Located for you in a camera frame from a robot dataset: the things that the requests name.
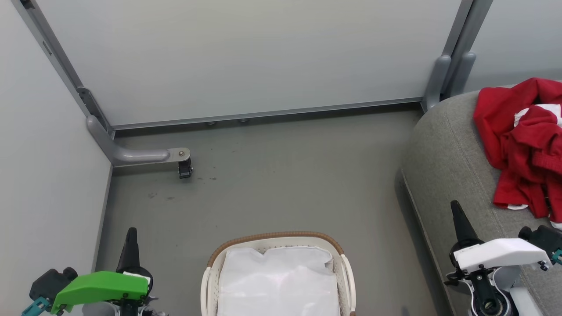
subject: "laundry basket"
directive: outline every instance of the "laundry basket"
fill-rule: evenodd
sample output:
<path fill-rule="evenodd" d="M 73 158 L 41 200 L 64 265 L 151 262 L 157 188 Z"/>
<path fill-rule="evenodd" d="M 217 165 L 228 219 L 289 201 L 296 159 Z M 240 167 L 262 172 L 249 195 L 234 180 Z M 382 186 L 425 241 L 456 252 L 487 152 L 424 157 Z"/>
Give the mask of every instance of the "laundry basket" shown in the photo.
<path fill-rule="evenodd" d="M 316 232 L 279 232 L 233 239 L 222 244 L 209 259 L 201 282 L 201 315 L 216 316 L 219 301 L 219 276 L 226 252 L 234 248 L 253 248 L 262 254 L 271 248 L 316 246 L 329 251 L 334 258 L 341 316 L 355 316 L 355 280 L 343 249 L 330 236 Z"/>

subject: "black wheel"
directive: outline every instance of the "black wheel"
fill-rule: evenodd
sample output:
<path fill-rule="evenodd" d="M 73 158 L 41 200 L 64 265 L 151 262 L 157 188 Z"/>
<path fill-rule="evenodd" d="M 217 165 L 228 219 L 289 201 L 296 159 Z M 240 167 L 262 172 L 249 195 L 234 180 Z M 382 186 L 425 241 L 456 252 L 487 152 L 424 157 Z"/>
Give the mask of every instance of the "black wheel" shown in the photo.
<path fill-rule="evenodd" d="M 191 166 L 191 158 L 186 161 L 178 162 L 178 173 L 179 178 L 190 178 L 191 174 L 193 173 L 193 167 Z"/>

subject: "sofa cushion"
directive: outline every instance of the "sofa cushion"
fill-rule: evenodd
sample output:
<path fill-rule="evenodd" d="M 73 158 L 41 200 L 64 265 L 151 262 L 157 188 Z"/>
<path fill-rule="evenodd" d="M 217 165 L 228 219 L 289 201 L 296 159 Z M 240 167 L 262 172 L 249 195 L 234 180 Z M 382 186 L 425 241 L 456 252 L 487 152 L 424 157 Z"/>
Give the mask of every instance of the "sofa cushion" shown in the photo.
<path fill-rule="evenodd" d="M 458 200 L 480 239 L 516 238 L 523 226 L 550 225 L 525 210 L 499 209 L 492 204 L 500 171 L 483 152 L 472 116 L 478 92 L 444 100 L 428 111 L 414 129 L 402 172 L 421 226 L 443 281 L 454 270 L 449 251 L 456 241 L 450 201 Z M 545 316 L 562 310 L 562 267 L 547 272 L 522 267 L 521 282 Z M 451 307 L 466 315 L 470 298 L 446 289 Z"/>

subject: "white bag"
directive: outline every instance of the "white bag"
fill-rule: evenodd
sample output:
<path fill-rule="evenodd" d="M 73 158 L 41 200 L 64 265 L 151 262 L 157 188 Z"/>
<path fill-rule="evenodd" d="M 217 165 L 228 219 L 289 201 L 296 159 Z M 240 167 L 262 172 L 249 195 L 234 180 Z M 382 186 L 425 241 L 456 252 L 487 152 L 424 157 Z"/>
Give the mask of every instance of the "white bag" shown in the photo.
<path fill-rule="evenodd" d="M 230 249 L 219 278 L 218 316 L 339 316 L 329 251 Z"/>

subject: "white wall panel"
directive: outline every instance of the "white wall panel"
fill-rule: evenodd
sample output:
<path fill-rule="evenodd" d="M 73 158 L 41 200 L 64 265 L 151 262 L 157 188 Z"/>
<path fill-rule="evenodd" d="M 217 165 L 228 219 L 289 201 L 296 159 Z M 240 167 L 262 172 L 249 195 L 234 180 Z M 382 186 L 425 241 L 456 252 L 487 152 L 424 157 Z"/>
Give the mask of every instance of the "white wall panel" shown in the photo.
<path fill-rule="evenodd" d="M 20 315 L 48 269 L 92 271 L 111 165 L 10 1 L 0 39 L 0 314 Z"/>
<path fill-rule="evenodd" d="M 459 0 L 39 0 L 112 125 L 421 97 Z"/>
<path fill-rule="evenodd" d="M 477 54 L 464 91 L 562 79 L 559 0 L 494 0 L 471 51 Z"/>

